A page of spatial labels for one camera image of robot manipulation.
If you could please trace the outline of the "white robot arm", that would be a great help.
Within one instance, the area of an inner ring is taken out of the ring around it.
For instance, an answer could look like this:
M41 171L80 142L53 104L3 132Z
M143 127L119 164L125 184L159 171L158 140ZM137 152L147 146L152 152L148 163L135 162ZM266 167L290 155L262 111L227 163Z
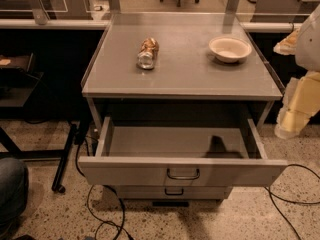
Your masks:
M298 136L320 111L320 6L273 51L294 55L296 64L307 71L300 79L290 79L277 116L275 135L290 139Z

